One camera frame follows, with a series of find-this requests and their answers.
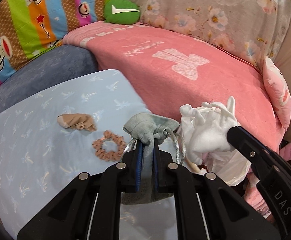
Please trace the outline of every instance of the colorful striped blanket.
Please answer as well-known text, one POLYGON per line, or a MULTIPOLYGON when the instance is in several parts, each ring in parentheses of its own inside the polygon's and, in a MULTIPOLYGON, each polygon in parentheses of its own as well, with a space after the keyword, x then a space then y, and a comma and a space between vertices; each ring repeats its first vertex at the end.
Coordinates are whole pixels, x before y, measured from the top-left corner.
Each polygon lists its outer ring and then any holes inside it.
POLYGON ((106 0, 2 0, 0 85, 71 30, 103 20, 106 0))

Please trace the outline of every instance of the green pillow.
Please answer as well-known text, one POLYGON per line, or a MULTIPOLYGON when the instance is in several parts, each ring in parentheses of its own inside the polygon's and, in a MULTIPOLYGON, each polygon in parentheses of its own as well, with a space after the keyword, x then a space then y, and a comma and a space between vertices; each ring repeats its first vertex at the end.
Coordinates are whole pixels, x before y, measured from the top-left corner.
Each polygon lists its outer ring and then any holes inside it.
POLYGON ((104 7, 105 22, 134 24, 140 18, 138 5, 129 0, 110 0, 104 7))

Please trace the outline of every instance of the pink pillow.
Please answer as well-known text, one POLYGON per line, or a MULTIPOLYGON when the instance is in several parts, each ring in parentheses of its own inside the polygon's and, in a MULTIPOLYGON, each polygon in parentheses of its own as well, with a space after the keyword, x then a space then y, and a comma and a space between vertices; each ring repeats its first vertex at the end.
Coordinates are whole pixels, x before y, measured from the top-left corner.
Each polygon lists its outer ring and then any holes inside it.
POLYGON ((268 57, 263 66, 263 83, 282 127, 287 130, 291 120, 291 96, 283 75, 268 57))

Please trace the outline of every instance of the gray drawstring pouch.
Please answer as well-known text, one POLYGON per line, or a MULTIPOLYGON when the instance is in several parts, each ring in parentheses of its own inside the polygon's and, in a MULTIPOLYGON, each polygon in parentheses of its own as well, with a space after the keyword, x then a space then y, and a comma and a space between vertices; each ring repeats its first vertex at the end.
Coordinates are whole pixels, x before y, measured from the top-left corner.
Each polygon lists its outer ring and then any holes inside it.
POLYGON ((182 144, 182 156, 180 159, 178 140, 173 133, 179 125, 180 124, 176 120, 149 113, 136 114, 124 125, 124 131, 129 133, 132 137, 132 140, 128 143, 125 152, 129 150, 129 148, 133 149, 137 139, 143 143, 144 150, 139 191, 137 193, 122 193, 122 204, 146 204, 168 198, 173 195, 158 193, 155 190, 155 178, 152 177, 153 148, 154 139, 157 139, 158 144, 160 145, 166 138, 171 136, 177 150, 177 157, 174 161, 182 164, 185 155, 184 143, 182 144))

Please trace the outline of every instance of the pink blanket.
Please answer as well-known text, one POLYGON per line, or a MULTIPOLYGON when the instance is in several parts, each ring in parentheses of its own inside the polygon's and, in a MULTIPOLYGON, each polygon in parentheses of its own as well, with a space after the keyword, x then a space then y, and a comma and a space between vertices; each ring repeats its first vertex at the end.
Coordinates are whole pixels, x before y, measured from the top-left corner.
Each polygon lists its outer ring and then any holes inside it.
POLYGON ((226 104, 233 96, 240 124, 278 148, 284 129, 260 73, 205 42, 141 24, 104 22, 71 31, 63 42, 89 49, 101 70, 120 70, 154 114, 180 120, 184 104, 226 104))

